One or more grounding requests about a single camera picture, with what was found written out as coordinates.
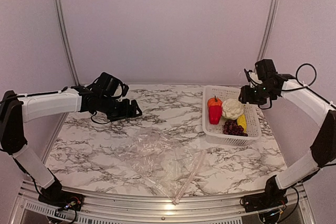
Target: fake fruit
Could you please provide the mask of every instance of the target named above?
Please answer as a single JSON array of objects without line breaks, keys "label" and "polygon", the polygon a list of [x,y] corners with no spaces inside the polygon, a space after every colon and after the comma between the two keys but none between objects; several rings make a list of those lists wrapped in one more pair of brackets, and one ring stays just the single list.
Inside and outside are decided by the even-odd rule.
[{"label": "fake fruit", "polygon": [[237,124],[241,127],[243,127],[244,129],[244,133],[246,133],[246,129],[247,129],[247,123],[246,123],[246,118],[245,115],[242,114],[240,117],[238,117],[237,119]]},{"label": "fake fruit", "polygon": [[243,114],[244,106],[237,99],[229,98],[223,102],[222,110],[223,117],[231,120],[236,120]]},{"label": "fake fruit", "polygon": [[234,136],[248,136],[244,133],[244,128],[237,124],[236,120],[227,120],[223,126],[223,133]]},{"label": "fake fruit", "polygon": [[210,124],[218,124],[222,116],[222,101],[217,97],[210,98],[208,110]]},{"label": "fake fruit", "polygon": [[216,96],[208,100],[208,107],[210,106],[222,106],[222,101]]},{"label": "fake fruit", "polygon": [[210,106],[208,109],[209,109],[210,124],[218,124],[222,116],[222,107],[221,106]]}]

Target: small pumpkin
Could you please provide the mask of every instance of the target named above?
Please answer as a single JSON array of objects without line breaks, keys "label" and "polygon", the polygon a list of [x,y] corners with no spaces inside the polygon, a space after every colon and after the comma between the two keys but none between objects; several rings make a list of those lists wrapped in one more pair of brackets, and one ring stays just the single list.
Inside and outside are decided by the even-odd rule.
[{"label": "small pumpkin", "polygon": [[222,101],[216,96],[212,97],[208,100],[208,107],[210,106],[222,106]]}]

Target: white cauliflower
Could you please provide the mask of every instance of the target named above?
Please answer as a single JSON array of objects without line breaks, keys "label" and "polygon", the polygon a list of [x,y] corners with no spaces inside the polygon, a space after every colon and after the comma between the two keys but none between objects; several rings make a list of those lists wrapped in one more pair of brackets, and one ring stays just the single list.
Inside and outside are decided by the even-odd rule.
[{"label": "white cauliflower", "polygon": [[244,113],[244,105],[236,99],[227,99],[222,104],[222,116],[236,120]]}]

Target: marble surface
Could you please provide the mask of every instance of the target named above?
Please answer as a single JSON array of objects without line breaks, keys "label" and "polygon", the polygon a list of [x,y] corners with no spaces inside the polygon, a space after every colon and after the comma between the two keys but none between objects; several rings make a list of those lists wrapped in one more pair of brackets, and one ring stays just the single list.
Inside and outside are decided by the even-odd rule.
[{"label": "marble surface", "polygon": [[[90,113],[70,113],[46,165],[65,186],[105,193],[162,195],[148,179],[123,162],[117,150],[139,129],[153,127],[185,148],[205,150],[205,161],[185,196],[219,195],[262,189],[266,180],[286,169],[285,161],[262,112],[262,138],[248,146],[215,145],[202,131],[202,86],[130,85],[143,116],[105,125]],[[95,119],[105,121],[103,114]]]}]

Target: clear plastic bag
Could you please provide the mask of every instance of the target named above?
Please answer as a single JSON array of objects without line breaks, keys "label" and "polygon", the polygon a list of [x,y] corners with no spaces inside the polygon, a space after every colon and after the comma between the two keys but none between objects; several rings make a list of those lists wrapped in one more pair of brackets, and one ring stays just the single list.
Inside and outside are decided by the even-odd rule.
[{"label": "clear plastic bag", "polygon": [[152,127],[139,130],[131,143],[113,151],[174,204],[179,203],[205,155]]}]

